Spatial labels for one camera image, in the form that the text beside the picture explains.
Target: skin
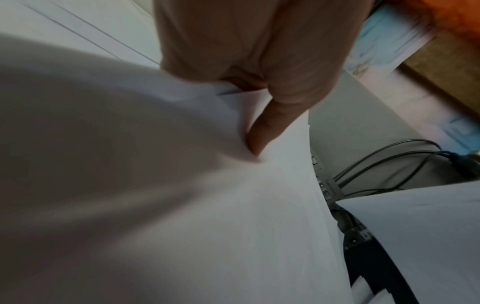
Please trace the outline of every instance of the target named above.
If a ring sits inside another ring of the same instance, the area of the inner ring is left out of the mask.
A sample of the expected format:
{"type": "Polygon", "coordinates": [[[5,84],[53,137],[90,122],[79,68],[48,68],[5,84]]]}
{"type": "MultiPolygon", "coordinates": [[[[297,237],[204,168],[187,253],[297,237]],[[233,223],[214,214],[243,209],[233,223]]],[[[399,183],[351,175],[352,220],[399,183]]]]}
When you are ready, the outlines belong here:
{"type": "Polygon", "coordinates": [[[254,155],[335,86],[371,0],[154,0],[167,72],[228,80],[272,100],[246,135],[254,155]]]}

